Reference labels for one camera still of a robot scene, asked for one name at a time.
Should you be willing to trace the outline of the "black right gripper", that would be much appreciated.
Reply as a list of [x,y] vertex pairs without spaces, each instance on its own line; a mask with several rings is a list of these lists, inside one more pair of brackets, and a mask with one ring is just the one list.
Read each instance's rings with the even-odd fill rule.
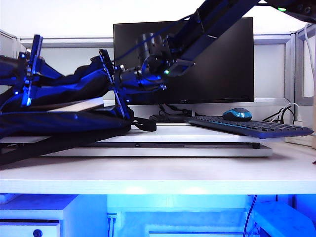
[[92,57],[90,61],[90,71],[103,70],[109,81],[109,90],[115,95],[116,105],[106,106],[106,114],[131,119],[134,115],[127,104],[128,94],[138,92],[137,68],[123,70],[122,67],[114,66],[105,49],[100,49],[99,55]]

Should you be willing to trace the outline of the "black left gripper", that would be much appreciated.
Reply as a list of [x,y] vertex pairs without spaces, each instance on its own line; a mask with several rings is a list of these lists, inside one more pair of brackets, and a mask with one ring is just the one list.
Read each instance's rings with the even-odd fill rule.
[[21,106],[31,105],[32,99],[37,92],[35,82],[39,79],[38,74],[49,79],[58,79],[64,76],[40,57],[41,47],[42,36],[34,35],[30,57],[26,66],[26,75],[23,79],[24,84]]

